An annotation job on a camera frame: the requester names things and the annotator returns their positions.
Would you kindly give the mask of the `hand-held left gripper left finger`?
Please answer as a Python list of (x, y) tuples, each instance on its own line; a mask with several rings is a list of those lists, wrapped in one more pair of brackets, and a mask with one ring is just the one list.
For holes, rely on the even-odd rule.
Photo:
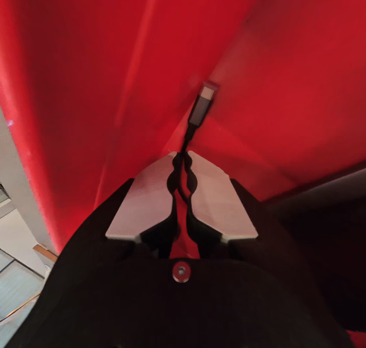
[(172, 243), (178, 232), (175, 192), (181, 157), (174, 151), (150, 164), (132, 182), (106, 237), (136, 243)]

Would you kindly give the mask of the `black plastic bin divider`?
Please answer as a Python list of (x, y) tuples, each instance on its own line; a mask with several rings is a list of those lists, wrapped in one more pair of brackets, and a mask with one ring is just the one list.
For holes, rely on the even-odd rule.
[(365, 332), (366, 163), (262, 201), (295, 239), (326, 305), (345, 329)]

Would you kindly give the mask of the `wooden beam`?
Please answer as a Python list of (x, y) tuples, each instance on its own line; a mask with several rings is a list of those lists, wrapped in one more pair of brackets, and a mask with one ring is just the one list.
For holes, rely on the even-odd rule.
[(33, 247), (33, 250), (38, 255), (39, 259), (42, 261), (44, 265), (52, 267), (58, 259), (57, 255), (53, 254), (51, 251), (49, 251), (42, 245), (39, 244), (35, 245)]

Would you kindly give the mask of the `red plastic bin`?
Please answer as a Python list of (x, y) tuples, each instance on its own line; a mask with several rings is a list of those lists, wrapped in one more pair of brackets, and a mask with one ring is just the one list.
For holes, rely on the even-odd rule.
[(1, 0), (1, 108), (57, 252), (188, 149), (257, 199), (365, 161), (365, 0)]

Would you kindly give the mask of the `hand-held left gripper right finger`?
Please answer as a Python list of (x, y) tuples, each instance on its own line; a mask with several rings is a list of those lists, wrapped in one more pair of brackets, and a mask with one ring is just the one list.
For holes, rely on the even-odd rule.
[(258, 232), (229, 175), (191, 150), (187, 152), (186, 161), (194, 220), (217, 231), (224, 243), (257, 238)]

